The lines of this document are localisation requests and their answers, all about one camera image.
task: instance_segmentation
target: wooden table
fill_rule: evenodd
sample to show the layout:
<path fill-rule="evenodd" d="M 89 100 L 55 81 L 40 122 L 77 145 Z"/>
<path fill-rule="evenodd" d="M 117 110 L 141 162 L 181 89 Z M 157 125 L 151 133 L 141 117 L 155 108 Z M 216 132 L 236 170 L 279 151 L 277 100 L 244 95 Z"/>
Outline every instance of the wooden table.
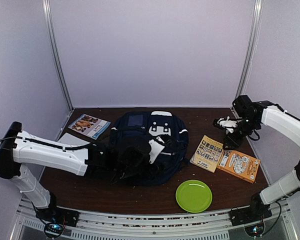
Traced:
<path fill-rule="evenodd" d="M 113 124 L 124 113 L 154 110 L 169 111 L 184 121 L 189 132 L 186 154 L 189 159 L 204 135 L 222 142 L 224 132 L 213 127 L 212 122 L 219 117 L 232 116 L 228 108 L 80 108 L 73 112 L 68 124 L 82 114 L 108 120 Z M 108 135 L 110 128 L 103 135 Z M 91 138 L 68 128 L 63 133 L 91 141 Z M 254 157 L 246 139 L 238 151 Z M 104 180 L 76 176 L 48 167 L 43 173 L 41 184 L 56 195 L 57 203 L 62 207 L 118 214 L 177 214 L 185 211 L 176 202 L 176 189 L 182 182 L 190 179 L 200 180 L 210 187 L 213 200 L 207 211 L 249 205 L 250 197 L 268 186 L 260 168 L 255 182 L 249 183 L 219 169 L 211 173 L 192 164 L 160 186 L 140 187 L 123 183 L 111 185 Z"/>

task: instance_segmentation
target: white wall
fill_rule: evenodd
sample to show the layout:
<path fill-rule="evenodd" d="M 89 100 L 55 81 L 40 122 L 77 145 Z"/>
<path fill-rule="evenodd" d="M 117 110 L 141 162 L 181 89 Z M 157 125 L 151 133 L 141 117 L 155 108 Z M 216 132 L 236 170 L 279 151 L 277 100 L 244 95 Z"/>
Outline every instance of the white wall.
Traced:
<path fill-rule="evenodd" d="M 254 0 L 55 0 L 75 107 L 229 107 Z"/>
<path fill-rule="evenodd" d="M 13 121 L 55 139 L 68 114 L 41 0 L 0 0 L 0 138 Z M 32 167 L 35 175 L 41 167 Z M 0 179 L 0 240 L 8 238 L 21 195 Z"/>
<path fill-rule="evenodd" d="M 269 100 L 300 118 L 300 0 L 266 0 L 257 50 L 246 93 L 253 101 Z M 273 183 L 298 163 L 300 149 L 286 137 L 263 127 L 253 142 Z M 300 192 L 289 199 L 300 232 Z"/>

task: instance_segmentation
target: gray metal base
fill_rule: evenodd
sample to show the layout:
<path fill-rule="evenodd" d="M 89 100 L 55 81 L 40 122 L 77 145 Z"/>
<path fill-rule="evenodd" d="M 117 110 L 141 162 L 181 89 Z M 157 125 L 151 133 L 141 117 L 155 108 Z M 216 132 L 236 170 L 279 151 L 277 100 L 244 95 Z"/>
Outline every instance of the gray metal base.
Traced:
<path fill-rule="evenodd" d="M 286 201 L 281 202 L 279 221 L 263 240 L 297 240 L 294 220 Z M 279 214 L 272 206 L 273 216 L 266 219 L 265 230 Z M 131 215 L 80 211 L 76 227 L 66 227 L 60 240 L 245 240 L 253 239 L 244 226 L 231 225 L 230 209 L 198 214 Z M 44 225 L 35 217 L 31 203 L 22 199 L 16 215 L 11 240 L 46 240 Z"/>

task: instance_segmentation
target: orange book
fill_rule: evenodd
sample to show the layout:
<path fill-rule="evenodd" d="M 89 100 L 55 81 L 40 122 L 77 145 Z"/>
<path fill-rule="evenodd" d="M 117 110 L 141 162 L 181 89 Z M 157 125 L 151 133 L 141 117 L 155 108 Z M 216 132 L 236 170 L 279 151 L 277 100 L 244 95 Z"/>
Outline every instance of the orange book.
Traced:
<path fill-rule="evenodd" d="M 260 160 L 239 151 L 224 151 L 223 157 L 216 166 L 218 169 L 254 183 L 257 177 Z"/>

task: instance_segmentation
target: light purple wall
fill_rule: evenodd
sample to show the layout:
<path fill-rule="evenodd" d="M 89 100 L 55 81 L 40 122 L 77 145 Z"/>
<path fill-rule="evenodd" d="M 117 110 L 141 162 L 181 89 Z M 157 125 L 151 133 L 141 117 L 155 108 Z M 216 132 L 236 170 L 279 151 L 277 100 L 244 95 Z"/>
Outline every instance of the light purple wall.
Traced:
<path fill-rule="evenodd" d="M 55 139 L 68 109 L 58 82 L 42 0 L 0 0 L 0 138 L 13 121 Z M 32 166 L 36 176 L 41 167 Z M 0 179 L 0 240 L 8 239 L 21 194 Z"/>
<path fill-rule="evenodd" d="M 51 1 L 75 107 L 229 107 L 254 0 Z"/>
<path fill-rule="evenodd" d="M 246 93 L 270 100 L 300 118 L 300 1 L 266 0 Z M 300 149 L 280 133 L 263 127 L 253 142 L 271 183 L 298 163 Z M 289 199 L 300 232 L 300 192 Z"/>

